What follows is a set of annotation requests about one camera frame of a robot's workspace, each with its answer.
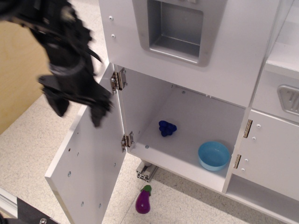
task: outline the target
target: cabinet shelf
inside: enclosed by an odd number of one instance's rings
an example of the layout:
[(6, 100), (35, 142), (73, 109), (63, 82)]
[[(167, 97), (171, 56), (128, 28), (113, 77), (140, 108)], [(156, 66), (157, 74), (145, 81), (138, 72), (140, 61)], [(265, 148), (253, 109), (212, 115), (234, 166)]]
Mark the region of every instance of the cabinet shelf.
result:
[(232, 176), (227, 196), (281, 221), (299, 222), (298, 201), (239, 176)]
[[(228, 165), (217, 172), (204, 169), (199, 164), (198, 148), (204, 142), (214, 140), (227, 146), (232, 154), (243, 115), (243, 108), (175, 87), (129, 152), (221, 192)], [(175, 124), (177, 131), (163, 137), (158, 125), (161, 120)]]

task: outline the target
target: screw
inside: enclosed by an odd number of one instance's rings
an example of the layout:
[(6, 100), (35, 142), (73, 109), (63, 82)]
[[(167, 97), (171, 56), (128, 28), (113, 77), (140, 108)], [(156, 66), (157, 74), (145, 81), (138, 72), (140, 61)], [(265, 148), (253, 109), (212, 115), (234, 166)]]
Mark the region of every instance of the screw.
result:
[(46, 224), (47, 223), (47, 220), (45, 218), (42, 218), (40, 221), (39, 221), (39, 224)]

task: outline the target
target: cabinet door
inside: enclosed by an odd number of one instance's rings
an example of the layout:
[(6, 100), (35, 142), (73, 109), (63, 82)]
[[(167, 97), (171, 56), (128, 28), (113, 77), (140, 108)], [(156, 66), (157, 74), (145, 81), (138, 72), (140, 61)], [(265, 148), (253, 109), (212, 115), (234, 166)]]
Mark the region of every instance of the cabinet door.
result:
[(299, 126), (256, 111), (249, 119), (251, 129), (233, 173), (299, 200)]
[[(111, 91), (113, 67), (106, 69), (100, 84)], [(95, 128), (90, 110), (83, 106), (45, 177), (72, 224), (101, 223), (125, 153), (121, 149), (123, 127), (118, 95), (113, 111)]]

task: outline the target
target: purple eggplant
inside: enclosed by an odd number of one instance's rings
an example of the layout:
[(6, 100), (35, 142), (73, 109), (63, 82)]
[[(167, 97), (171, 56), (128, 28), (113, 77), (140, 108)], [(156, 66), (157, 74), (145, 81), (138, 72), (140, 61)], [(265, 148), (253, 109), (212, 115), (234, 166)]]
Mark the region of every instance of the purple eggplant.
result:
[(150, 193), (151, 186), (146, 185), (139, 194), (136, 201), (136, 211), (140, 214), (146, 214), (150, 211)]

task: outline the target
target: wooden panel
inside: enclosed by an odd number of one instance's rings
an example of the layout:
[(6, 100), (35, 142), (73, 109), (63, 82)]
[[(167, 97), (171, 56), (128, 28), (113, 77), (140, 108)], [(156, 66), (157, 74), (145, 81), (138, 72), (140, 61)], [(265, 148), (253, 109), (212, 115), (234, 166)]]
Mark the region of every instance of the wooden panel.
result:
[(249, 119), (234, 174), (299, 201), (299, 126), (256, 111)]
[(27, 28), (0, 23), (0, 134), (38, 97), (38, 75), (48, 74), (47, 56)]

